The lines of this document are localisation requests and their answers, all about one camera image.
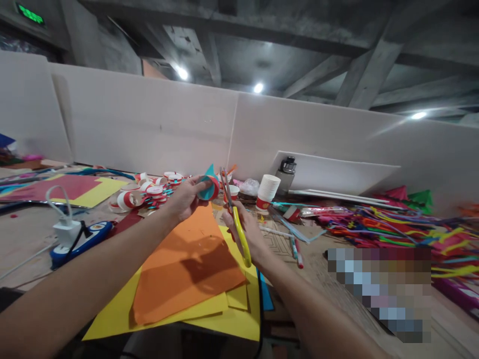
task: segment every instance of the green exit sign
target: green exit sign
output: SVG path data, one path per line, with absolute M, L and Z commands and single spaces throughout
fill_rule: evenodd
M 46 26 L 45 25 L 45 20 L 43 20 L 43 17 L 41 17 L 40 15 L 37 15 L 36 13 L 28 10 L 26 7 L 24 7 L 23 5 L 21 5 L 17 2 L 15 4 L 16 4 L 16 9 L 18 10 L 18 13 L 20 15 L 26 17 L 27 19 L 30 19 L 33 22 L 36 22 L 38 25 Z

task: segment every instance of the wooden table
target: wooden table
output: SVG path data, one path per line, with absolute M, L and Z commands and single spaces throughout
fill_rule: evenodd
M 214 202 L 214 215 L 220 225 L 222 200 Z M 288 230 L 280 223 L 274 222 L 269 215 L 260 214 L 254 205 L 247 205 L 253 215 L 256 215 L 262 226 L 276 229 L 281 232 Z M 56 213 L 47 206 L 34 206 L 15 211 L 18 215 L 11 218 L 9 214 L 0 216 L 0 276 L 23 260 L 55 242 L 52 226 L 58 221 Z M 93 209 L 73 210 L 74 219 L 85 220 L 92 224 L 102 220 L 120 221 L 125 214 L 114 214 L 107 206 L 106 201 Z M 298 269 L 292 257 L 289 238 L 282 235 L 264 232 L 264 240 L 271 250 L 278 255 L 288 266 L 333 303 L 338 305 L 352 317 L 364 330 L 377 341 L 386 351 L 399 358 L 427 358 L 434 353 L 436 358 L 477 358 L 479 357 L 479 324 L 464 313 L 459 307 L 446 299 L 441 293 L 433 289 L 432 295 L 432 344 L 404 344 L 397 337 L 387 334 L 375 321 L 370 312 L 359 303 L 336 279 L 328 273 L 327 260 L 323 257 L 329 248 L 351 247 L 339 238 L 323 235 L 311 244 L 301 243 L 303 254 L 303 270 Z M 51 260 L 48 251 L 35 257 L 18 270 L 0 281 L 0 287 L 28 290 L 51 273 Z M 297 341 L 294 323 L 282 301 L 270 286 L 275 310 L 264 313 L 264 327 L 269 337 Z

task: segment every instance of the yellow foam sheet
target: yellow foam sheet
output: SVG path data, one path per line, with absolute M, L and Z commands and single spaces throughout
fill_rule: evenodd
M 246 285 L 249 312 L 228 308 L 218 315 L 186 320 L 184 322 L 258 342 L 260 336 L 260 313 L 259 284 L 256 268 L 254 266 L 249 268 L 245 267 L 240 250 L 236 243 L 233 242 L 231 235 L 227 232 L 228 228 L 220 226 L 220 230 L 228 244 L 231 254 L 238 262 L 240 268 L 245 271 L 246 278 L 249 281 L 249 284 Z
M 229 307 L 248 310 L 248 293 L 246 291 L 246 284 L 226 292 L 226 298 L 228 299 Z
M 52 180 L 56 177 L 57 176 L 49 178 L 47 180 Z M 70 204 L 93 208 L 97 204 L 106 200 L 109 196 L 111 196 L 116 191 L 119 191 L 121 187 L 128 184 L 128 182 L 120 181 L 117 179 L 114 180 L 109 178 L 103 178 L 103 177 L 97 179 L 97 181 L 101 182 L 101 184 L 99 184 L 95 188 L 92 188 L 87 193 L 81 195 L 77 199 L 71 200 Z M 53 202 L 66 203 L 66 200 L 60 199 L 60 198 L 52 198 L 51 200 Z
M 168 318 L 145 326 L 130 328 L 130 310 L 135 299 L 136 288 L 140 280 L 141 268 L 120 290 L 120 292 L 96 316 L 83 340 L 110 337 L 117 334 L 136 332 L 143 329 L 159 327 L 165 324 L 218 314 L 228 309 L 225 293 L 209 298 Z

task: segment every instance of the white foam board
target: white foam board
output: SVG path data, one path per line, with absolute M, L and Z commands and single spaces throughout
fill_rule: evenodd
M 0 50 L 0 132 L 21 155 L 71 162 L 46 57 Z
M 277 151 L 401 166 L 369 193 L 406 184 L 430 189 L 435 213 L 479 202 L 479 129 L 440 121 L 240 93 L 229 166 L 260 180 Z
M 288 156 L 294 156 L 297 163 L 292 190 L 318 189 L 357 196 L 401 168 L 278 151 L 269 173 L 274 175 Z
M 237 92 L 68 65 L 50 70 L 77 162 L 153 175 L 226 165 Z

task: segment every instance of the marker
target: marker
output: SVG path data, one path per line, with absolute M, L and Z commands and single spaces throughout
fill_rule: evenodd
M 301 248 L 299 247 L 299 241 L 297 240 L 297 238 L 295 238 L 294 243 L 296 244 L 296 250 L 298 251 L 298 268 L 303 269 L 303 256 L 301 255 Z
M 298 258 L 298 249 L 296 248 L 296 243 L 294 243 L 294 238 L 291 239 L 291 248 L 293 250 L 294 259 Z

